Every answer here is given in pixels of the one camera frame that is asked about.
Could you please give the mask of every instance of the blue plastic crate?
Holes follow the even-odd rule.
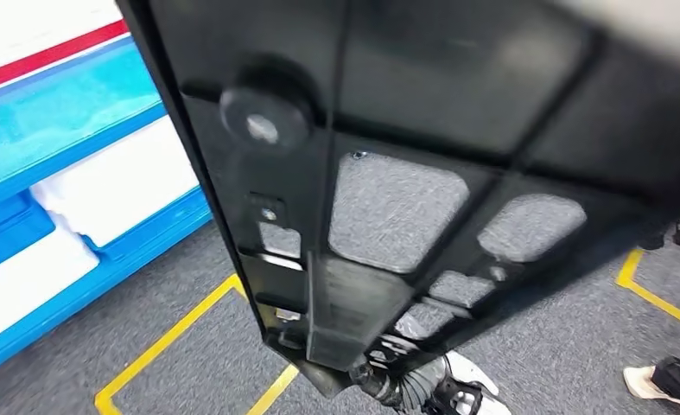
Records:
[[[131,38],[0,88],[0,201],[166,115]]]
[[[0,264],[54,230],[28,190],[0,201]]]
[[[151,238],[153,229],[161,228],[162,232],[170,233],[185,221],[191,222],[194,217],[204,217],[206,212],[207,199],[198,186],[143,220],[142,224],[149,223],[149,227],[139,224],[104,246],[96,246],[87,236],[83,236],[83,239],[101,260],[119,261],[141,250],[143,244]]]

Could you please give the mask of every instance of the yellow floor tape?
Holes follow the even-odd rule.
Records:
[[[648,303],[658,307],[680,321],[680,309],[678,307],[649,292],[635,282],[635,273],[642,256],[643,251],[641,249],[635,249],[627,255],[625,264],[622,266],[620,274],[617,276],[617,284],[632,290],[632,292],[642,297]]]
[[[162,338],[157,340],[142,355],[133,361],[123,372],[119,373],[115,379],[106,385],[103,390],[95,395],[95,407],[100,415],[122,415],[118,408],[113,405],[113,396],[120,391],[127,383],[147,367],[159,354],[161,354],[170,344],[180,335],[189,329],[194,322],[210,310],[225,294],[230,290],[236,290],[245,297],[245,290],[236,274],[232,274],[209,296],[205,297],[196,307],[187,313],[177,324],[174,325]],[[289,365],[284,369],[278,379],[269,387],[256,404],[248,411],[249,415],[262,415],[278,396],[286,389],[286,386],[296,377],[298,371]]]

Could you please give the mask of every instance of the white styrofoam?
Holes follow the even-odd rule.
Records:
[[[104,246],[198,185],[169,117],[32,187],[73,232]]]
[[[57,227],[0,264],[0,333],[98,265],[80,236]]]
[[[113,0],[0,0],[0,67],[121,19]]]

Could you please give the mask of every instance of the red stripe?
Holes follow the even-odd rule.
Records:
[[[106,24],[102,28],[95,29],[84,35],[80,35],[69,41],[64,41],[59,45],[31,54],[0,67],[0,84],[18,78],[26,73],[30,73],[40,67],[45,67],[61,59],[65,59],[72,54],[77,54],[88,48],[112,39],[118,35],[127,33],[129,29],[123,20]]]

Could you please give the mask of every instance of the white sneaker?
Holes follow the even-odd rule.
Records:
[[[670,402],[680,404],[680,399],[675,399],[661,391],[652,383],[652,374],[655,367],[625,367],[625,383],[630,393],[641,399],[668,399]]]
[[[478,415],[512,415],[510,409],[497,399],[499,393],[498,386],[487,376],[482,369],[472,363],[461,354],[451,351],[447,353],[449,370],[452,377],[465,383],[478,382],[485,386],[489,393],[482,393],[482,401]],[[456,411],[461,415],[466,415],[472,411],[474,396],[471,393],[463,393],[457,397]]]

